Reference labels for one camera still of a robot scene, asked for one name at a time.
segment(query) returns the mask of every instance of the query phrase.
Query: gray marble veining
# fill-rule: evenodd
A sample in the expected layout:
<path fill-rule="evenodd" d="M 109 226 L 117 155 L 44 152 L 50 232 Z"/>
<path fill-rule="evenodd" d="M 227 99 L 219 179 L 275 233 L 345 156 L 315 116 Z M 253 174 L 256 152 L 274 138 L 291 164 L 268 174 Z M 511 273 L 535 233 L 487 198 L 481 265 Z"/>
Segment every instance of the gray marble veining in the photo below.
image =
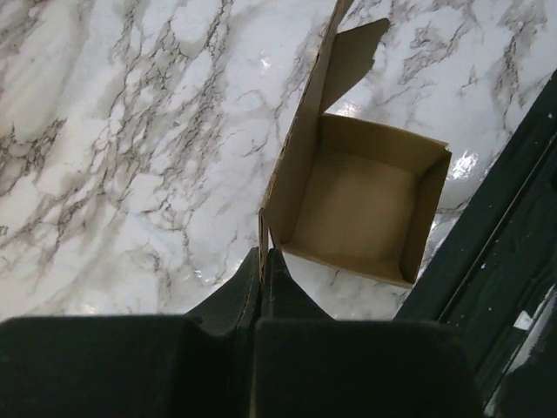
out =
<path fill-rule="evenodd" d="M 0 2 L 0 319 L 181 313 L 257 245 L 257 208 L 333 0 Z M 389 17 L 330 111 L 446 141 L 423 265 L 557 67 L 551 0 L 356 1 Z M 406 289 L 287 257 L 338 318 Z"/>

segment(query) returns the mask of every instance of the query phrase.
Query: open cardboard box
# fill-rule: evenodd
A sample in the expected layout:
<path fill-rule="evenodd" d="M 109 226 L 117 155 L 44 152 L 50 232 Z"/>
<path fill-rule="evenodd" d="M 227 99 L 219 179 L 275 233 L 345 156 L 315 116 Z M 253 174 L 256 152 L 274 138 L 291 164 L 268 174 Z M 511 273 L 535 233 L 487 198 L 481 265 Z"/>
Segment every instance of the open cardboard box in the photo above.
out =
<path fill-rule="evenodd" d="M 416 280 L 445 182 L 446 145 L 324 114 L 372 67 L 389 22 L 337 34 L 338 1 L 259 211 L 260 274 L 277 248 L 395 285 Z"/>

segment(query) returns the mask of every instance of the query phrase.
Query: white speck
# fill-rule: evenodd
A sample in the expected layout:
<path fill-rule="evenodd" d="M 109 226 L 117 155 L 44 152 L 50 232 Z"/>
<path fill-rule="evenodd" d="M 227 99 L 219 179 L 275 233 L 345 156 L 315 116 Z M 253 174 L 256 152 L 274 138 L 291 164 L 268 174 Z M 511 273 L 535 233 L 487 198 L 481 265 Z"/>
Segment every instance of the white speck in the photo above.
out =
<path fill-rule="evenodd" d="M 534 346 L 536 345 L 538 339 L 540 338 L 541 331 L 546 327 L 547 321 L 551 317 L 551 313 L 554 310 L 554 303 L 555 303 L 555 291 L 553 285 L 549 289 L 549 292 L 547 292 L 544 300 L 540 303 L 540 305 L 536 309 L 536 312 L 534 313 L 535 323 L 528 330 L 528 336 L 524 341 L 524 344 L 522 344 L 522 347 L 520 348 L 519 352 L 516 354 L 513 364 L 511 364 L 511 366 L 507 370 L 508 373 L 511 373 L 517 367 L 523 365 L 530 357 L 530 354 L 532 353 Z"/>
<path fill-rule="evenodd" d="M 530 329 L 533 323 L 534 320 L 530 315 L 528 315 L 528 312 L 521 311 L 518 318 L 514 322 L 513 327 L 521 329 L 522 331 L 527 331 Z"/>

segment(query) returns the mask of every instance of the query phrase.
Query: black object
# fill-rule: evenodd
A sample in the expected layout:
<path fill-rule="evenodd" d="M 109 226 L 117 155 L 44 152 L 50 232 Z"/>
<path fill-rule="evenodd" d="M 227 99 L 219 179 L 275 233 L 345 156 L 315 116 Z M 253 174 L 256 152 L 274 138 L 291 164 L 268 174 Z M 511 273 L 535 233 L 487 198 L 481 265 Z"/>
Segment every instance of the black object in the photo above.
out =
<path fill-rule="evenodd" d="M 507 376 L 497 396 L 496 416 L 557 416 L 557 310 L 522 366 Z"/>
<path fill-rule="evenodd" d="M 0 416 L 481 416 L 444 327 L 338 322 L 258 254 L 184 316 L 0 326 Z"/>
<path fill-rule="evenodd" d="M 463 339 L 491 398 L 557 279 L 557 74 L 471 199 L 396 320 L 435 320 Z"/>

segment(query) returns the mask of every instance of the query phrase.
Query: white marble countertop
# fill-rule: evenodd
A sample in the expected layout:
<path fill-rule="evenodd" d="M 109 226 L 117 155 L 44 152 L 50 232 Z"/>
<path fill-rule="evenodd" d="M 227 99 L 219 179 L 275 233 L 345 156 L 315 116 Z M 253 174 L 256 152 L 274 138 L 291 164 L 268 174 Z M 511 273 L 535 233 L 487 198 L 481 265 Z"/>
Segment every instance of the white marble countertop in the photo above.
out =
<path fill-rule="evenodd" d="M 0 319 L 183 313 L 257 245 L 257 209 L 333 0 L 0 2 Z M 557 68 L 553 0 L 356 0 L 389 17 L 331 111 L 446 141 L 424 265 Z M 287 257 L 337 318 L 407 290 Z"/>

